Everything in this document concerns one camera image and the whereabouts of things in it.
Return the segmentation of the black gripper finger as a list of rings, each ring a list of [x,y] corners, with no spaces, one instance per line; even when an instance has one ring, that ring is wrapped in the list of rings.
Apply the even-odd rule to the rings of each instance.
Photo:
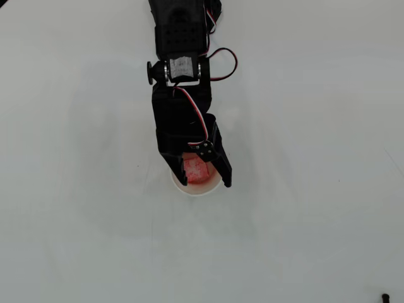
[[[167,162],[172,173],[176,176],[177,180],[183,185],[187,185],[187,176],[184,168],[183,151],[160,152],[163,159]]]
[[[203,161],[210,162],[220,174],[225,187],[232,186],[232,167],[222,145],[222,136],[218,128],[216,117],[213,114],[204,116],[208,139],[189,148]]]

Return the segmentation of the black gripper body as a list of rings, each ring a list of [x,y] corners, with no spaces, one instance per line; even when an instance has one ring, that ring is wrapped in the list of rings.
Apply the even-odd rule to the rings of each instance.
[[[210,85],[155,84],[151,102],[160,152],[191,153],[190,145],[208,139],[204,116],[211,105]]]

